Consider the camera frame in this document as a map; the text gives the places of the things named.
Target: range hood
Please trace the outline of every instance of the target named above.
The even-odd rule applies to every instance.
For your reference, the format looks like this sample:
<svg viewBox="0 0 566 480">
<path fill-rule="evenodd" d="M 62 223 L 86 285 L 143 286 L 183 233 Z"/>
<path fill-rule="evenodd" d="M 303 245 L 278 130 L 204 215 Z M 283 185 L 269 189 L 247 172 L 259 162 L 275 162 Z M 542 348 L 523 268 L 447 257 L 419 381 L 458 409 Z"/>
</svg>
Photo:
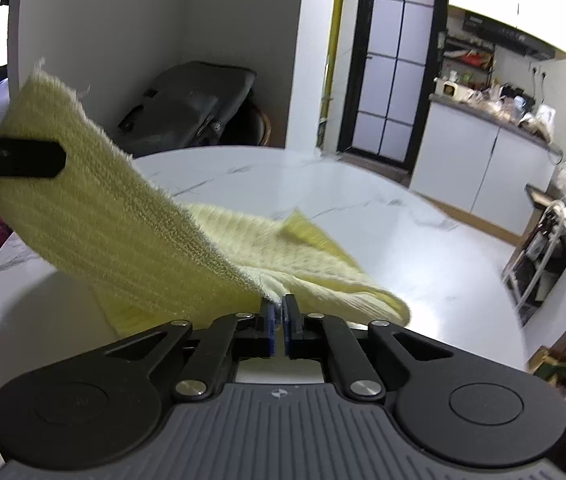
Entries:
<svg viewBox="0 0 566 480">
<path fill-rule="evenodd" d="M 505 23 L 467 10 L 463 20 L 463 30 L 521 56 L 530 56 L 540 61 L 556 57 L 556 49 L 550 44 L 530 36 L 518 28 L 510 27 Z"/>
</svg>

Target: countertop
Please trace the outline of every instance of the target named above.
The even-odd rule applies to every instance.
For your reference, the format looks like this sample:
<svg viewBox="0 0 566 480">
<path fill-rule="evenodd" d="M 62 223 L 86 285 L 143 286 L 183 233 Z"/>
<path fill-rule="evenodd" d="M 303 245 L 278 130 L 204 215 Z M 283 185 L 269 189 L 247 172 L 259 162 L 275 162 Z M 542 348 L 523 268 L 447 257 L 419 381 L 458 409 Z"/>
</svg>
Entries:
<svg viewBox="0 0 566 480">
<path fill-rule="evenodd" d="M 328 156 L 242 146 L 176 150 L 134 165 L 179 202 L 273 220 L 301 210 L 405 300 L 410 330 L 525 367 L 512 299 L 471 229 L 391 180 Z M 0 387 L 110 342 L 111 333 L 90 288 L 12 234 L 0 250 Z"/>
<path fill-rule="evenodd" d="M 562 156 L 562 150 L 555 144 L 548 144 L 540 137 L 536 137 L 532 135 L 523 128 L 519 128 L 518 126 L 515 126 L 514 124 L 509 123 L 508 121 L 497 119 L 489 112 L 479 110 L 478 108 L 473 108 L 470 105 L 455 101 L 454 99 L 450 99 L 447 96 L 443 96 L 439 94 L 430 94 L 429 100 L 432 101 L 433 103 L 438 103 L 444 106 L 449 106 L 450 108 L 455 108 L 460 112 L 473 115 L 479 119 L 482 119 L 483 121 L 488 121 L 489 123 L 496 124 L 496 126 L 505 128 L 508 132 L 512 132 L 513 134 L 516 134 L 519 137 L 523 137 L 524 139 L 527 139 L 530 142 L 533 142 L 534 144 L 541 146 L 542 148 L 545 148 L 549 152 Z"/>
</svg>

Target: yellow towel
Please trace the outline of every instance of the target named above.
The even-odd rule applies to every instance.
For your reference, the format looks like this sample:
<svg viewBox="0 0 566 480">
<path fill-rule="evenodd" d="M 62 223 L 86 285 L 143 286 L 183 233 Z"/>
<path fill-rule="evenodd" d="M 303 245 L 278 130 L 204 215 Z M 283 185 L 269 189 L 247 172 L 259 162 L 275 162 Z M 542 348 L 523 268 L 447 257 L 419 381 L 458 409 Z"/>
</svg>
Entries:
<svg viewBox="0 0 566 480">
<path fill-rule="evenodd" d="M 174 203 L 86 117 L 74 91 L 41 71 L 10 104 L 0 135 L 66 150 L 55 179 L 0 178 L 0 213 L 43 258 L 92 284 L 122 336 L 175 318 L 207 326 L 289 292 L 303 312 L 409 320 L 401 300 L 300 212 L 276 222 Z"/>
</svg>

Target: white marble table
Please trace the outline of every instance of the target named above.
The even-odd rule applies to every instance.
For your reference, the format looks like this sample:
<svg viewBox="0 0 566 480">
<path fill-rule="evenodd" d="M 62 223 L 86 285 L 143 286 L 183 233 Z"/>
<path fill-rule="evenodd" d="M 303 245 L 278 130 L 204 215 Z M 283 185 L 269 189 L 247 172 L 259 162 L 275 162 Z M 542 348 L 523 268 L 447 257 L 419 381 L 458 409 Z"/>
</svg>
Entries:
<svg viewBox="0 0 566 480">
<path fill-rule="evenodd" d="M 178 201 L 273 219 L 299 208 L 407 302 L 410 329 L 524 367 L 522 332 L 495 267 L 466 227 L 394 182 L 331 158 L 266 148 L 181 150 L 137 165 Z M 12 235 L 0 251 L 0 387 L 113 338 L 89 288 Z"/>
</svg>

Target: metal screw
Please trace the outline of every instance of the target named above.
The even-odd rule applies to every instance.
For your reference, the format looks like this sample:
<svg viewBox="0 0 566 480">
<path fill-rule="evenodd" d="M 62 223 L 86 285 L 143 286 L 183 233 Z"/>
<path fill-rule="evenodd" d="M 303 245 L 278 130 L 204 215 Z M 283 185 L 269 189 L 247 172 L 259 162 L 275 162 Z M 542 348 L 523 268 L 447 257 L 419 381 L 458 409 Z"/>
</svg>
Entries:
<svg viewBox="0 0 566 480">
<path fill-rule="evenodd" d="M 185 381 L 180 381 L 176 384 L 176 392 L 182 394 L 186 397 L 198 397 L 203 395 L 207 390 L 207 386 L 202 381 L 197 381 L 196 379 L 188 379 Z"/>
<path fill-rule="evenodd" d="M 349 389 L 353 394 L 357 394 L 361 397 L 374 397 L 381 393 L 381 385 L 376 381 L 355 381 L 349 385 Z"/>
</svg>

